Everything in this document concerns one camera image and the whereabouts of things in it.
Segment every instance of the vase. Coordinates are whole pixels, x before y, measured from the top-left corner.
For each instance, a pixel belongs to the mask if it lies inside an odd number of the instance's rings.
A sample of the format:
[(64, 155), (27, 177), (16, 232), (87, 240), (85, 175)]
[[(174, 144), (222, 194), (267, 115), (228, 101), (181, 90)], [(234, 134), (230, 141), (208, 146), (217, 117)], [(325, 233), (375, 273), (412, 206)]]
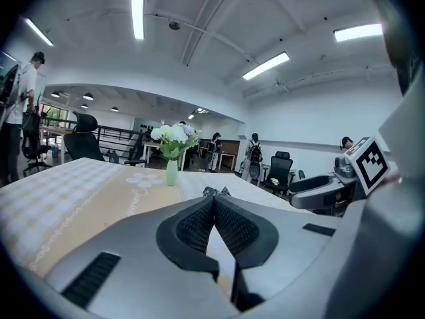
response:
[(167, 169), (165, 170), (165, 180), (170, 187), (177, 182), (177, 170), (177, 161), (172, 161), (170, 159), (167, 163)]

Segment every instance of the black pants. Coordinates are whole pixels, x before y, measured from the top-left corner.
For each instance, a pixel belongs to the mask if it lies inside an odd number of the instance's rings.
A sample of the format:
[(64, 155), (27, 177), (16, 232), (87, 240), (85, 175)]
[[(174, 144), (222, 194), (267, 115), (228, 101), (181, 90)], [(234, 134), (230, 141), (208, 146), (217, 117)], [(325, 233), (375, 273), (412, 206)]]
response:
[(0, 178), (3, 185), (8, 185), (19, 179), (18, 156), (20, 137), (20, 124), (3, 123), (0, 130)]

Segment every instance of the flower embroidery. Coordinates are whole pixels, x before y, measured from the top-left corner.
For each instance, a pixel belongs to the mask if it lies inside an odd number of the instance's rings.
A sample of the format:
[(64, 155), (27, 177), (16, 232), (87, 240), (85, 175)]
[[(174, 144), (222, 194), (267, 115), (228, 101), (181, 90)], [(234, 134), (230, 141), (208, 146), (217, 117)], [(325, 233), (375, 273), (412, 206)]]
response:
[(140, 188), (150, 188), (153, 184), (162, 184), (162, 179), (158, 179), (154, 173), (134, 173), (133, 177), (127, 178), (127, 182)]

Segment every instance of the checkered tablecloth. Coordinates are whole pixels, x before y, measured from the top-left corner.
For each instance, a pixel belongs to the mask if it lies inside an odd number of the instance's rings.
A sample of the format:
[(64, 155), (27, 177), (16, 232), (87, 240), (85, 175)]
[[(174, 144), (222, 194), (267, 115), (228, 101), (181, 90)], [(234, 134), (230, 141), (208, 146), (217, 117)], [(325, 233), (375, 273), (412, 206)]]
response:
[(124, 217), (202, 196), (206, 186), (239, 199), (298, 211), (233, 174), (165, 170), (82, 158), (0, 189), (1, 239), (15, 263), (44, 276), (59, 259)]

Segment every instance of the ceiling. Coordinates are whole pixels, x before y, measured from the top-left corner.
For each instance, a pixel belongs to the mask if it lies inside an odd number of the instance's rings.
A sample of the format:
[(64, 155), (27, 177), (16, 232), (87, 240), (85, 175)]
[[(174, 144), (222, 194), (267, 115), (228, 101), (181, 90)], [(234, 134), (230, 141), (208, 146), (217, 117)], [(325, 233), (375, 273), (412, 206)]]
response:
[[(52, 97), (52, 92), (57, 90), (60, 91), (60, 98)], [(86, 93), (91, 93), (94, 100), (84, 99), (83, 95)], [(115, 106), (122, 114), (156, 122), (187, 120), (187, 117), (198, 108), (195, 105), (147, 92), (102, 85), (47, 86), (42, 102), (46, 104), (49, 101), (55, 104), (59, 103), (59, 106), (66, 105), (70, 109), (78, 109), (81, 112), (85, 110), (110, 111)], [(82, 109), (82, 104), (86, 104), (89, 109)], [(193, 122), (199, 124), (223, 119), (224, 116), (209, 111), (207, 114), (197, 114), (193, 118)]]
[[(166, 54), (223, 83), (228, 90), (221, 93), (244, 98), (391, 71), (382, 37), (337, 43), (333, 36), (379, 22), (371, 0), (145, 0), (143, 41), (133, 36), (130, 0), (36, 0), (27, 16), (64, 60), (76, 49), (114, 49), (142, 60), (146, 52)], [(172, 20), (178, 31), (169, 28)], [(283, 51), (290, 61), (242, 78)]]

